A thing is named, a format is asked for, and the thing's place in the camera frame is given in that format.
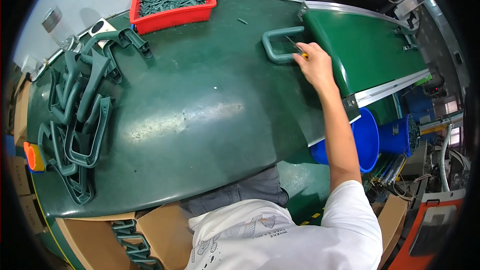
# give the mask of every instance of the green plastic parts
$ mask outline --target green plastic parts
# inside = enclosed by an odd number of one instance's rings
[[[47,159],[43,143],[45,137],[47,139],[51,138],[54,143],[54,159]],[[63,147],[64,141],[65,132],[56,123],[50,121],[49,125],[46,123],[40,124],[38,130],[38,149],[40,156],[50,167],[55,169],[58,175],[60,175],[71,199],[79,205],[84,205],[91,201],[95,196],[92,183],[88,181],[86,168],[79,167],[78,165],[64,164],[64,156],[59,150],[59,147]]]
[[[61,85],[55,86],[55,90],[57,91],[58,101],[60,102],[62,109],[65,109],[70,92],[75,84],[75,81],[80,75],[80,70],[78,69],[78,66],[77,66],[78,57],[79,57],[79,54],[73,51],[65,51],[65,61],[67,63],[68,76],[67,76],[67,79],[65,80],[65,85],[63,88]]]
[[[62,110],[60,107],[58,107],[58,104],[52,106],[53,115],[55,115],[55,117],[57,117],[61,123],[66,125],[70,123],[72,119],[72,114],[74,112],[74,104],[77,100],[79,93],[80,93],[80,82],[75,81],[75,83],[73,84],[73,87],[71,88],[71,92],[68,96],[67,102],[65,103],[66,105],[65,110]]]
[[[111,51],[111,46],[113,44],[118,44],[122,48],[133,44],[144,58],[150,58],[153,56],[148,41],[145,41],[130,27],[127,27],[122,30],[101,32],[93,35],[93,37],[88,40],[82,49],[80,60],[83,63],[92,65],[93,58],[91,55],[89,55],[89,53],[96,42],[103,40],[109,40],[109,42],[107,42],[103,47],[102,54],[104,57],[108,57],[110,59],[110,63],[106,67],[103,76],[109,77],[116,84],[120,84],[122,82],[123,76],[117,67],[117,63],[115,62],[115,58],[113,57]]]
[[[48,96],[48,111],[53,112],[52,108],[55,105],[55,87],[57,86],[60,78],[60,73],[55,70],[54,67],[50,67],[50,94]]]
[[[92,57],[92,73],[90,75],[90,79],[88,80],[87,87],[85,88],[85,91],[83,91],[80,105],[78,106],[77,121],[79,122],[85,121],[85,114],[87,113],[88,106],[90,105],[93,95],[99,86],[105,69],[110,64],[110,58],[102,56],[95,50],[92,50]]]
[[[304,30],[305,30],[305,27],[296,26],[296,27],[281,28],[281,29],[264,32],[263,35],[261,36],[261,42],[263,43],[263,47],[265,48],[268,58],[273,63],[276,63],[276,64],[289,63],[293,61],[293,56],[291,53],[284,53],[284,54],[274,53],[272,44],[270,43],[270,39],[303,33]]]
[[[81,50],[81,54],[89,55],[93,45],[95,45],[95,43],[97,43],[98,41],[103,40],[112,40],[118,45],[120,45],[122,48],[125,48],[130,44],[130,40],[125,36],[124,30],[101,32],[93,35],[93,37],[88,40],[88,42]]]
[[[162,263],[150,256],[150,245],[147,239],[136,231],[135,219],[117,220],[112,224],[112,231],[117,241],[126,248],[126,254],[130,261],[137,264],[141,269],[164,270]]]
[[[53,121],[50,121],[50,133],[53,142],[53,152],[55,153],[55,160],[58,167],[58,170],[64,177],[74,175],[78,172],[78,165],[70,163],[66,165],[63,163],[64,154],[63,154],[63,142],[61,142],[62,137],[58,130],[57,124]]]
[[[101,94],[95,95],[95,99],[93,100],[93,107],[92,111],[90,112],[90,116],[88,116],[85,123],[83,123],[83,128],[81,129],[81,133],[85,135],[90,135],[93,129],[93,124],[97,120],[100,114],[100,99],[102,99]]]
[[[140,0],[140,18],[155,13],[205,4],[206,0]]]
[[[108,42],[98,52],[93,46],[100,40]],[[100,147],[113,109],[112,99],[97,93],[97,89],[102,77],[109,77],[117,84],[123,79],[111,52],[111,45],[115,43],[121,47],[133,44],[143,57],[152,57],[148,41],[140,38],[131,28],[126,28],[94,35],[81,53],[65,51],[66,67],[63,74],[50,68],[48,110],[57,117],[59,123],[50,121],[40,125],[38,147],[45,164],[60,175],[69,196],[80,205],[93,200],[95,196],[87,171],[99,161]],[[85,64],[91,65],[91,71],[82,69],[87,68]],[[53,153],[49,154],[54,158],[47,159],[44,147],[46,139],[51,140]],[[120,232],[128,232],[128,229],[121,229]],[[158,262],[140,254],[143,250],[143,247],[129,247],[135,259],[155,264]]]
[[[114,81],[118,85],[122,82],[123,76],[120,73],[120,71],[117,69],[117,63],[115,62],[115,58],[113,57],[112,51],[110,49],[110,46],[113,44],[115,44],[114,41],[108,41],[103,46],[103,56],[108,57],[110,59],[110,64],[106,68],[103,76],[109,77],[112,81]]]
[[[98,120],[98,126],[93,136],[93,144],[90,149],[90,153],[84,154],[77,152],[73,149],[74,138],[77,143],[85,143],[84,140],[89,140],[89,135],[83,135],[75,131],[76,123],[71,123],[68,126],[66,140],[65,140],[65,156],[70,162],[75,163],[85,168],[94,168],[98,162],[100,155],[100,145],[102,144],[107,124],[112,113],[112,103],[110,97],[100,99],[100,114]]]
[[[150,46],[148,45],[148,41],[142,39],[135,31],[131,28],[125,28],[123,30],[127,38],[131,41],[131,43],[140,51],[144,58],[152,57],[152,51],[150,51]]]

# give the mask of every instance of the white t-shirt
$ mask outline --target white t-shirt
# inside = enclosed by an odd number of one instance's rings
[[[249,199],[189,220],[193,249],[186,269],[377,269],[378,220],[357,181],[328,198],[321,226],[297,226],[288,210]]]

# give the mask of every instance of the red plastic crate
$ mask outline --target red plastic crate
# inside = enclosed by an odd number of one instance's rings
[[[205,4],[174,8],[140,18],[140,0],[132,0],[130,23],[135,24],[138,33],[142,35],[185,23],[207,21],[216,5],[217,0],[205,0]]]

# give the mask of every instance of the glass jar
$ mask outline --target glass jar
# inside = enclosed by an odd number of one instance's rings
[[[61,49],[80,52],[84,47],[72,27],[62,20],[62,11],[58,6],[48,10],[42,25]]]

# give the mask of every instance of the u-shaped plastic handle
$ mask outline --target u-shaped plastic handle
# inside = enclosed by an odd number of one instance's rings
[[[261,42],[267,52],[268,58],[276,64],[283,64],[293,61],[293,57],[291,53],[284,53],[284,54],[275,54],[273,52],[272,44],[270,43],[270,38],[274,37],[285,37],[291,36],[297,33],[303,33],[305,27],[303,26],[296,26],[296,27],[287,27],[275,30],[269,30],[263,33],[261,36]]]

